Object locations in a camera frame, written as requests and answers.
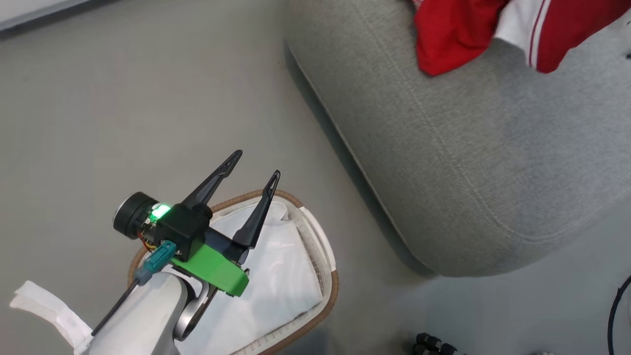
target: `gray ottoman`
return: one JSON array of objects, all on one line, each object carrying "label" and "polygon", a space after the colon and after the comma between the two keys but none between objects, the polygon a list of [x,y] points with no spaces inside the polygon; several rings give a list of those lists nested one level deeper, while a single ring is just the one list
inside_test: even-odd
[{"label": "gray ottoman", "polygon": [[407,0],[289,0],[286,40],[411,252],[445,276],[510,272],[627,200],[631,61],[607,29],[550,75],[500,41],[416,66]]}]

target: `laundry basket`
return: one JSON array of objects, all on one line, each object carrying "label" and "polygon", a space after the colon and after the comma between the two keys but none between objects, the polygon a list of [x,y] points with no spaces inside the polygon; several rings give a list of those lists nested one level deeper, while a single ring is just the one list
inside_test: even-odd
[{"label": "laundry basket", "polygon": [[[250,205],[255,205],[261,199],[262,190],[241,195],[212,207],[213,219],[223,216]],[[245,354],[274,354],[291,344],[294,340],[305,335],[318,323],[325,319],[338,297],[338,272],[335,269],[335,257],[326,235],[316,218],[294,196],[284,191],[276,190],[274,201],[284,204],[288,209],[288,217],[294,222],[300,239],[302,240],[311,264],[317,275],[322,301],[311,310],[297,316],[291,322],[266,334],[233,355]],[[147,251],[141,248],[129,266],[127,281],[131,284],[134,269],[139,266]]]}]

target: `black cord on floor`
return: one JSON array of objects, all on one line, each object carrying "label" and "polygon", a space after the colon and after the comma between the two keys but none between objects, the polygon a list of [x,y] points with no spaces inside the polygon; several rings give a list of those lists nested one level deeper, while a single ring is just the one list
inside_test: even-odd
[{"label": "black cord on floor", "polygon": [[98,333],[98,331],[101,330],[101,328],[103,328],[103,326],[107,323],[107,321],[110,320],[110,318],[112,318],[114,313],[116,313],[116,311],[121,307],[122,303],[127,299],[127,297],[129,297],[129,294],[131,293],[131,291],[133,291],[134,287],[136,287],[137,285],[138,285],[138,279],[134,280],[134,282],[132,282],[131,285],[129,285],[125,293],[122,294],[121,298],[119,298],[119,300],[116,302],[114,307],[112,307],[112,309],[105,315],[105,318],[103,318],[103,320],[97,325],[97,327],[94,328],[94,330],[92,331],[92,336],[95,336]]},{"label": "black cord on floor", "polygon": [[627,290],[627,287],[629,287],[629,284],[631,284],[631,276],[629,276],[625,283],[622,284],[622,286],[618,289],[616,299],[613,300],[613,305],[611,305],[611,313],[609,313],[609,325],[607,326],[607,346],[609,349],[609,355],[613,355],[613,320],[616,317],[618,304],[620,304],[622,295]]}]

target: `white tape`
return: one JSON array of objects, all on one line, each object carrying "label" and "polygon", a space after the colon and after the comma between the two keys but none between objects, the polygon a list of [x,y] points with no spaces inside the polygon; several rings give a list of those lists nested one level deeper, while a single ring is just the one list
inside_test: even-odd
[{"label": "white tape", "polygon": [[9,305],[11,308],[25,310],[47,320],[73,347],[75,354],[85,351],[92,340],[92,329],[59,298],[32,281],[26,281],[15,293]]}]

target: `red cloth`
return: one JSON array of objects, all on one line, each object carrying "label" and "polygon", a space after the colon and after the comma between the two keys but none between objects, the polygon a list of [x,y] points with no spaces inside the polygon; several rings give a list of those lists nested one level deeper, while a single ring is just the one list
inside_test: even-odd
[{"label": "red cloth", "polygon": [[[510,0],[514,41],[528,65],[542,73],[558,68],[566,53],[631,8],[631,0]],[[419,68],[435,76],[456,69],[491,43],[509,0],[424,0],[414,17]]]}]

